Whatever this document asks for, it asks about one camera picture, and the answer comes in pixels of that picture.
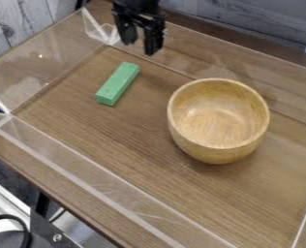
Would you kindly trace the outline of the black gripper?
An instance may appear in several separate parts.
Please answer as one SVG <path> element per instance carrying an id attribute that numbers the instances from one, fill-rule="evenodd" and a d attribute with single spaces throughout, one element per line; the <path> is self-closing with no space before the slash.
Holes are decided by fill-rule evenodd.
<path id="1" fill-rule="evenodd" d="M 111 13 L 122 42 L 134 44 L 138 30 L 144 30 L 144 52 L 152 56 L 163 46 L 164 15 L 159 11 L 159 0 L 111 0 Z"/>

